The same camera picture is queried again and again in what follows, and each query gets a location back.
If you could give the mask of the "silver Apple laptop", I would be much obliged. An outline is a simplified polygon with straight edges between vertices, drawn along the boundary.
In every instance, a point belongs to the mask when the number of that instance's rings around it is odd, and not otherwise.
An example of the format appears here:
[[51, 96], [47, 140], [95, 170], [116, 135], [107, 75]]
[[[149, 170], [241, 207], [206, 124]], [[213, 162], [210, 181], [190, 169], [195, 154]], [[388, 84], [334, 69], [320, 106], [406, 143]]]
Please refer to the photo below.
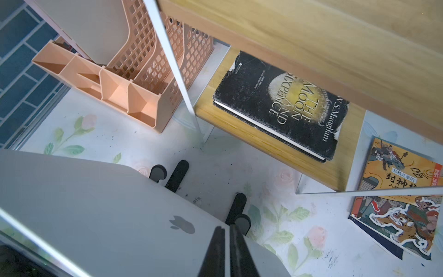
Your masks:
[[[81, 277], [198, 277], [216, 227], [230, 226], [128, 166], [1, 151], [1, 217]], [[260, 277], [286, 277], [244, 237]]]

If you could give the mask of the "black Moon and Sixpence book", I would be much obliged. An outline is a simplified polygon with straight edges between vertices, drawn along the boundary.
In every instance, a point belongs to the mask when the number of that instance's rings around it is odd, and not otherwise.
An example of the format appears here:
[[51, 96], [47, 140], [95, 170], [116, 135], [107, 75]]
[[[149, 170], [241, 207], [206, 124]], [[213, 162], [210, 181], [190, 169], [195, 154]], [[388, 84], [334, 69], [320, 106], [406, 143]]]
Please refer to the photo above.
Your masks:
[[319, 162], [333, 159], [349, 102], [240, 52], [213, 104]]

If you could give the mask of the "colourful illustrated children's book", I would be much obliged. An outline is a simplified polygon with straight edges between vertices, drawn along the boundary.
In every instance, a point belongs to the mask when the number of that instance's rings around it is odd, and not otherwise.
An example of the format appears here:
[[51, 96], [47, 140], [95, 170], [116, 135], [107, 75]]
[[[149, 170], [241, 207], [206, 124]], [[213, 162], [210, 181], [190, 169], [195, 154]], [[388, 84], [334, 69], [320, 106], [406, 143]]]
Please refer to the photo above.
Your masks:
[[[374, 137], [358, 189], [408, 189], [442, 184], [441, 164]], [[382, 242], [391, 242], [430, 260], [442, 200], [441, 195], [356, 197], [349, 219], [380, 235]]]

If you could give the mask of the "black laptop stand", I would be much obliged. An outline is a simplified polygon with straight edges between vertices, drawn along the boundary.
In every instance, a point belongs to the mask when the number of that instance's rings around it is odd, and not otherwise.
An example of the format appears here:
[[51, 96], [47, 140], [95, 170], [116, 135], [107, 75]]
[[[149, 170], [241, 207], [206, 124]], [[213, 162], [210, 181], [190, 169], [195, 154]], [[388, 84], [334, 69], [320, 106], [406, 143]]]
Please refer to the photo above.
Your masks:
[[[186, 160], [179, 161], [168, 179], [165, 188], [176, 193], [188, 170], [189, 162]], [[156, 183], [159, 183], [160, 180], [165, 180], [166, 177], [167, 170], [162, 165], [154, 165], [148, 175], [148, 178]], [[243, 213], [246, 202], [246, 195], [244, 193], [237, 193], [225, 220], [225, 224], [227, 225], [237, 225], [243, 235], [247, 235], [251, 228], [250, 217]]]

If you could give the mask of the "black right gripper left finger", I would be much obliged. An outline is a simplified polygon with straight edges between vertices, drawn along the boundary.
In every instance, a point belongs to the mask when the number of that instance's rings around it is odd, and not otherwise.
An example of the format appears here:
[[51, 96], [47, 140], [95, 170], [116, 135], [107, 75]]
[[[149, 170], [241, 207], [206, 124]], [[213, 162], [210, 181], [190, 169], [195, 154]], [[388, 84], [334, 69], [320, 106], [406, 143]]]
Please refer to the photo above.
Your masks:
[[221, 226], [215, 228], [198, 277], [225, 276], [225, 236], [224, 228]]

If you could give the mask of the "beige file folder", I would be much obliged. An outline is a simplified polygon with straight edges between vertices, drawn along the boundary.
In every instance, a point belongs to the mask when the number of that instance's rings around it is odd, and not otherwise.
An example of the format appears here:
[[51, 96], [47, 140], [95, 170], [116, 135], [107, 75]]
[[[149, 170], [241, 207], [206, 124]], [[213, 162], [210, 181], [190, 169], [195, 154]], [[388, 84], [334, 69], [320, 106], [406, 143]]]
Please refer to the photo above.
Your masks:
[[128, 40], [122, 1], [48, 0], [36, 4], [98, 64], [107, 65]]

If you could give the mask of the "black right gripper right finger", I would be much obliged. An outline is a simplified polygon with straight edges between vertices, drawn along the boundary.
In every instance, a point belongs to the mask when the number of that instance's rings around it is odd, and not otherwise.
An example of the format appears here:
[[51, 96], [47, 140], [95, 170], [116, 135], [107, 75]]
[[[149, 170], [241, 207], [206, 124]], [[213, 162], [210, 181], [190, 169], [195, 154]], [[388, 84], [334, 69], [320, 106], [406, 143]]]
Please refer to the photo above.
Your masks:
[[259, 277], [246, 241], [237, 225], [230, 226], [230, 276]]

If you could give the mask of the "peach plastic file organizer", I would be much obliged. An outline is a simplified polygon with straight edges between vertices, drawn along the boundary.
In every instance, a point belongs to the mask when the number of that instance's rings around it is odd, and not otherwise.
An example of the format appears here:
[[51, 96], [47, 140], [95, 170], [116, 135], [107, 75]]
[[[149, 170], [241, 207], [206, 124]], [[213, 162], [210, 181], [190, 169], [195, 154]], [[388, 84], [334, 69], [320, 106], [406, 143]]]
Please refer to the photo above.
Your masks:
[[48, 42], [33, 63], [90, 97], [163, 132], [182, 95], [142, 1], [123, 1], [126, 43], [104, 66]]

